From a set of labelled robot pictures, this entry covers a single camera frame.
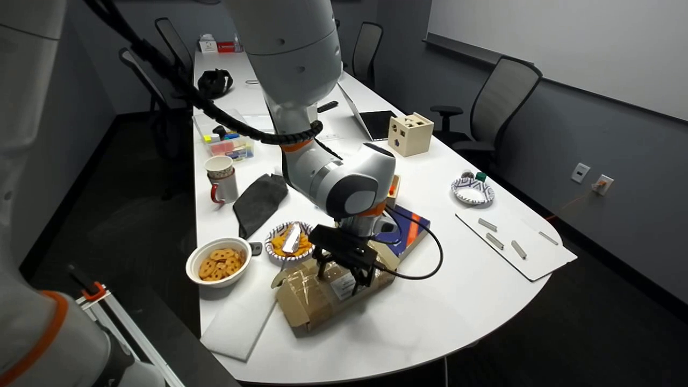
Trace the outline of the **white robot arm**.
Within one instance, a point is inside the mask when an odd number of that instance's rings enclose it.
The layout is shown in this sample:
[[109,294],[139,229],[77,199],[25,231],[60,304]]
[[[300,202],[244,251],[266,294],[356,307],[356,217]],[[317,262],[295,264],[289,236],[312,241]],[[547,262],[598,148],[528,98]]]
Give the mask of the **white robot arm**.
[[[156,46],[139,39],[114,0],[84,0],[131,50],[212,119],[264,144],[289,146],[321,133],[314,104],[341,72],[328,0],[227,0],[242,50],[274,123],[261,133],[202,97]],[[12,257],[12,209],[38,133],[67,16],[67,0],[0,0],[0,387],[156,387],[138,361],[63,291],[36,290]]]

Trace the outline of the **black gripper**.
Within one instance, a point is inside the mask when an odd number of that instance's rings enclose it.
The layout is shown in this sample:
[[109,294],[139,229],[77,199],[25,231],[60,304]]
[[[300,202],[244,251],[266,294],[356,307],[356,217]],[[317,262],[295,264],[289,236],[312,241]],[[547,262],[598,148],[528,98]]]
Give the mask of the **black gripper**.
[[374,280],[375,251],[366,238],[349,233],[339,227],[315,226],[309,231],[314,242],[312,257],[317,262],[317,273],[325,273],[328,262],[349,269],[359,285],[369,285]]

